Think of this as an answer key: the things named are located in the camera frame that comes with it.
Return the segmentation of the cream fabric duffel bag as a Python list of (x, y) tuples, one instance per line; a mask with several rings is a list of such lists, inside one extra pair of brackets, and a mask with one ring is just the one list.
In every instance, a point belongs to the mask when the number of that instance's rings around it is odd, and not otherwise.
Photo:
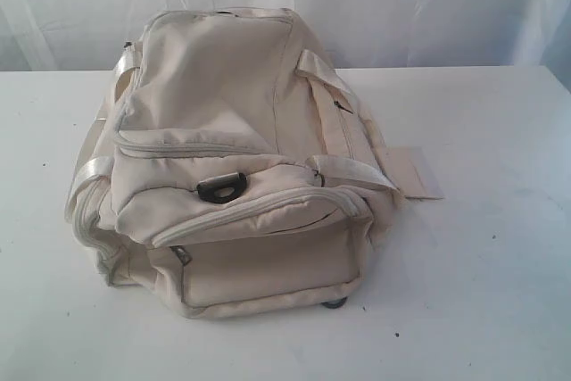
[(65, 217), (107, 285), (183, 317), (339, 308), (401, 206), (443, 195), (291, 10), (165, 12), (113, 73)]

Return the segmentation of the white backdrop curtain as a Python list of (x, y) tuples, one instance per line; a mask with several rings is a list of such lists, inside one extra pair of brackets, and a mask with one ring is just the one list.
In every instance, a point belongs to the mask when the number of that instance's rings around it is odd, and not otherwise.
[(340, 67), (536, 65), (570, 77), (570, 0), (1, 0), (3, 70), (105, 70), (165, 10), (298, 12)]

